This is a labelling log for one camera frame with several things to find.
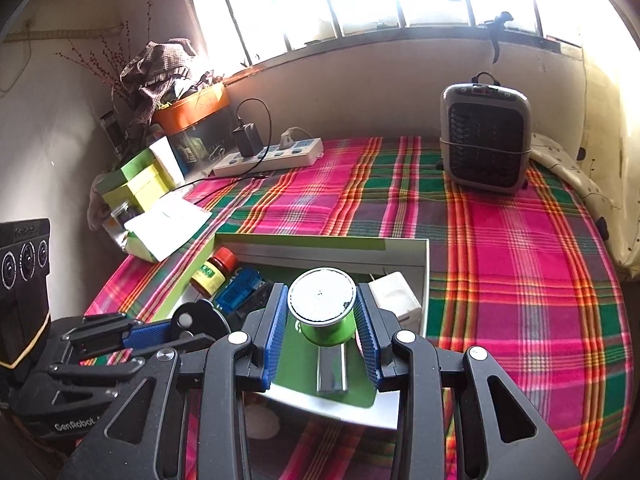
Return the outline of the grey portable heater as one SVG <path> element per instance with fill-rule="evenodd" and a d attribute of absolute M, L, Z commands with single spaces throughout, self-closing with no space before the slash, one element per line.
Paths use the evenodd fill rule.
<path fill-rule="evenodd" d="M 523 187 L 532 146 L 532 118 L 522 92 L 473 79 L 440 98 L 440 150 L 457 184 L 503 194 Z"/>

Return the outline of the blue usb tester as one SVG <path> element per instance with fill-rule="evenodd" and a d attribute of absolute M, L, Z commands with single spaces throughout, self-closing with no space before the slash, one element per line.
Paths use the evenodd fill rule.
<path fill-rule="evenodd" d="M 229 283 L 216 293 L 214 298 L 216 307 L 223 314 L 238 310 L 262 284 L 264 284 L 262 274 L 249 266 L 243 266 L 236 270 Z"/>

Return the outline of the green shallow cardboard box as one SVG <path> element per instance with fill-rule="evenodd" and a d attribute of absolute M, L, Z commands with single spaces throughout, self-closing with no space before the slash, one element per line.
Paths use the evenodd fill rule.
<path fill-rule="evenodd" d="M 169 286 L 166 298 L 153 314 L 153 321 L 170 318 L 180 304 L 190 299 L 186 288 L 191 275 L 219 245 L 231 249 L 240 262 L 259 270 L 264 278 L 286 284 L 317 266 L 341 269 L 356 282 L 398 271 L 421 306 L 418 319 L 410 327 L 421 336 L 426 335 L 431 263 L 430 244 L 422 238 L 219 234 L 198 249 L 186 270 L 178 273 L 177 281 Z M 342 422 L 384 429 L 397 427 L 399 394 L 374 391 L 355 341 L 346 346 L 347 390 L 343 393 L 316 391 L 317 353 L 318 348 L 299 333 L 295 318 L 289 318 L 278 377 L 262 396 Z"/>

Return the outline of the black pink phone holder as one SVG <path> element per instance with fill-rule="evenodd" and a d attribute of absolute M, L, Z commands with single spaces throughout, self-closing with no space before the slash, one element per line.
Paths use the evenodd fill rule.
<path fill-rule="evenodd" d="M 207 299 L 186 302 L 175 310 L 170 320 L 169 339 L 201 334 L 221 339 L 231 333 L 228 321 Z"/>

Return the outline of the green cardboard boxes stack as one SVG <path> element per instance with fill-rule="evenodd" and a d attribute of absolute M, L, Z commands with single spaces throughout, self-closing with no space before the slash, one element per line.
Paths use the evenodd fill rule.
<path fill-rule="evenodd" d="M 162 164 L 146 148 L 120 168 L 100 177 L 96 192 L 111 209 L 127 202 L 145 212 L 169 191 L 170 185 Z"/>

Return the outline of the silver metal lighter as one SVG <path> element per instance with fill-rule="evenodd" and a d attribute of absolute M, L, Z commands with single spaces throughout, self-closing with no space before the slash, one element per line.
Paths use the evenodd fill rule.
<path fill-rule="evenodd" d="M 347 391 L 346 344 L 318 348 L 316 385 L 322 394 Z"/>

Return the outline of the cream heart-print curtain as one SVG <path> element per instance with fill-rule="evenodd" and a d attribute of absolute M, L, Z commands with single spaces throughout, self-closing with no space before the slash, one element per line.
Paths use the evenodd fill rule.
<path fill-rule="evenodd" d="M 639 52 L 609 70 L 585 58 L 585 119 L 575 153 L 534 133 L 530 157 L 579 196 L 623 281 L 639 278 Z"/>

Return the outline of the plaid pink tablecloth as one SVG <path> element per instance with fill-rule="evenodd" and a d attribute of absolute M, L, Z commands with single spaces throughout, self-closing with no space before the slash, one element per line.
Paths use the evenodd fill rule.
<path fill-rule="evenodd" d="M 425 238 L 427 336 L 485 347 L 528 395 L 582 476 L 626 437 L 634 357 L 613 263 L 579 196 L 539 164 L 513 196 L 452 183 L 418 136 L 331 141 L 314 165 L 233 184 L 205 181 L 192 203 L 207 228 L 169 259 L 128 258 L 93 314 L 149 321 L 218 233 Z"/>

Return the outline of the black power adapter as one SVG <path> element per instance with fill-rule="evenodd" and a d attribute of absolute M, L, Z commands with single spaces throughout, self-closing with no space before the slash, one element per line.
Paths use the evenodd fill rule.
<path fill-rule="evenodd" d="M 244 158 L 258 155 L 264 148 L 262 138 L 254 122 L 237 126 L 232 131 L 232 138 Z"/>

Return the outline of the green spool white top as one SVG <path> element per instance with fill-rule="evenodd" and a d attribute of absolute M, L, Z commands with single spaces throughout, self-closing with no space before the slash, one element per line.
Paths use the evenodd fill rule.
<path fill-rule="evenodd" d="M 357 286 L 344 271 L 314 268 L 288 288 L 288 310 L 305 338 L 319 347 L 335 347 L 356 332 Z"/>

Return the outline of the orange-rimmed fish tank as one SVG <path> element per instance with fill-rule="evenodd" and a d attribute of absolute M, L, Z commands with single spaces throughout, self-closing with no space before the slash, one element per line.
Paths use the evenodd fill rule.
<path fill-rule="evenodd" d="M 222 82 L 156 110 L 152 123 L 163 129 L 185 174 L 207 167 L 234 147 L 235 120 Z"/>

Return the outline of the white usb charger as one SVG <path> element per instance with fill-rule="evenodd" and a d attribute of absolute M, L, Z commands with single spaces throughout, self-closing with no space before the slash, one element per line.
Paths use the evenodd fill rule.
<path fill-rule="evenodd" d="M 420 332 L 422 306 L 401 272 L 393 272 L 369 283 L 380 309 L 393 312 L 402 328 Z"/>

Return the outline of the red-capped medicine bottle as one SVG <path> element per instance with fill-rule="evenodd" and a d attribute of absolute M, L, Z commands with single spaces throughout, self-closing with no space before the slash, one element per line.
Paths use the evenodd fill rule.
<path fill-rule="evenodd" d="M 228 282 L 238 266 L 238 258 L 227 247 L 219 247 L 190 278 L 190 284 L 203 296 L 212 298 Z"/>

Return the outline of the white power strip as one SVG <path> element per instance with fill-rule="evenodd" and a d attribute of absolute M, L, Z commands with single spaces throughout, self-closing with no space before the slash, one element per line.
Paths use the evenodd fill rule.
<path fill-rule="evenodd" d="M 323 155 L 321 139 L 295 141 L 289 148 L 270 145 L 256 156 L 243 157 L 240 153 L 230 153 L 213 168 L 214 176 L 221 178 L 283 169 L 304 168 L 313 165 Z"/>

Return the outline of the white paper sheet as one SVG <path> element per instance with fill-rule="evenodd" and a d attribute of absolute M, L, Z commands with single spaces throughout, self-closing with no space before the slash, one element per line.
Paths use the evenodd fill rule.
<path fill-rule="evenodd" d="M 122 203 L 103 221 L 104 230 L 126 254 L 150 263 L 165 260 L 186 244 L 208 221 L 210 213 L 169 194 L 149 211 Z"/>

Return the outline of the brown crumpled cloth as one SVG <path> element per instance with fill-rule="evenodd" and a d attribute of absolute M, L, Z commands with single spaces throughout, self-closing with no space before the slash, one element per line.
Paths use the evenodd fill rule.
<path fill-rule="evenodd" d="M 212 68 L 206 70 L 188 38 L 149 41 L 119 74 L 130 101 L 129 127 L 149 125 L 167 93 L 178 101 L 192 88 L 201 90 L 221 81 Z"/>

